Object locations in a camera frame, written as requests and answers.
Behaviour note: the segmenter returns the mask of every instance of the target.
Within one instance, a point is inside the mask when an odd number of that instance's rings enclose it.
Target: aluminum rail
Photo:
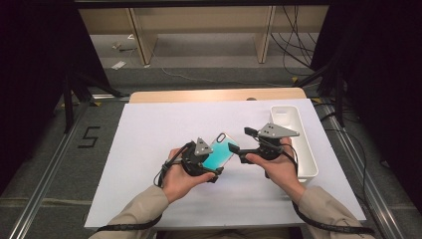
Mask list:
[[[9,239],[22,239],[25,238],[28,230],[34,221],[34,218],[38,212],[38,209],[41,206],[43,198],[45,197],[47,191],[50,188],[50,185],[56,175],[60,164],[62,163],[63,158],[65,157],[66,151],[69,146],[69,142],[75,135],[76,128],[78,127],[78,123],[81,120],[82,116],[86,112],[88,106],[90,105],[89,102],[80,103],[78,106],[78,111],[76,113],[76,120],[73,126],[70,128],[68,133],[65,133],[58,148],[56,149],[52,159],[50,160],[49,165],[47,166],[43,177],[41,178],[40,182],[37,185],[34,193],[32,194],[31,198],[29,199],[25,209],[17,219],[15,226],[12,229],[12,232],[9,236]]]
[[[330,106],[324,107],[324,110],[327,114],[334,112],[333,107]],[[376,188],[370,173],[366,170],[366,168],[364,168],[365,158],[359,156],[359,153],[350,140],[350,137],[348,136],[345,128],[341,127],[335,118],[329,118],[329,121],[333,126],[333,129],[345,132],[337,133],[336,135],[338,136],[338,139],[340,140],[345,152],[347,153],[348,159],[350,160],[351,165],[353,166],[353,169],[356,172],[360,183],[362,184],[363,173],[365,173],[365,181],[363,185],[366,192],[365,194],[374,212],[376,213],[376,216],[378,217],[378,221],[383,229],[382,232],[385,233],[387,238],[405,238],[399,225],[397,224],[396,219],[394,218],[394,215],[391,213],[387,203],[385,202],[379,190]]]

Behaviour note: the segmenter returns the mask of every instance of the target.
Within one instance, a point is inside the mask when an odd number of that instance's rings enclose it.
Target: hand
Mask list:
[[[289,137],[280,139],[280,144],[283,145],[284,151],[288,155],[295,157],[292,148],[289,146],[292,145],[292,140]],[[285,155],[281,154],[274,160],[265,160],[257,154],[248,153],[246,158],[262,166],[270,176],[270,179],[285,190],[292,200],[299,205],[299,201],[305,192],[305,187],[301,185],[296,176],[295,165]]]
[[[179,148],[174,148],[170,151],[168,158],[172,158]],[[212,172],[204,173],[200,176],[191,176],[186,173],[180,164],[173,164],[165,173],[163,179],[164,194],[167,196],[168,202],[184,197],[190,189],[203,182],[209,181],[215,176]]]

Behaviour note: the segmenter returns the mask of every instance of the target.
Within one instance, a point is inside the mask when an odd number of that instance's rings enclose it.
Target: black curtain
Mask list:
[[[52,117],[69,71],[109,84],[84,22],[71,5],[3,0],[0,22],[1,193]]]

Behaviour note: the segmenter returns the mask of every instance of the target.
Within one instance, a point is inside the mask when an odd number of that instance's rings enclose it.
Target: metal frame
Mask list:
[[[327,114],[333,113],[332,107],[324,107],[324,109]],[[330,118],[329,121],[334,129],[346,132],[345,128],[341,127],[337,120]],[[365,173],[365,184],[363,186],[365,187],[366,196],[378,217],[383,232],[391,239],[405,238],[394,215],[388,208],[385,199],[377,189],[372,176],[367,170],[364,170],[364,159],[357,152],[356,147],[353,145],[348,134],[338,133],[337,137],[342,144],[360,183],[363,183],[363,173]]]

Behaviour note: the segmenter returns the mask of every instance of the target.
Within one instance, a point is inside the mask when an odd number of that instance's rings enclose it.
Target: person's right hand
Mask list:
[[[283,149],[291,157],[295,157],[291,148],[292,140],[289,137],[280,139]],[[265,160],[254,153],[246,154],[251,162],[260,165],[270,176],[270,179],[288,193],[292,200],[299,205],[305,187],[301,185],[296,175],[295,165],[283,154],[273,160]]]

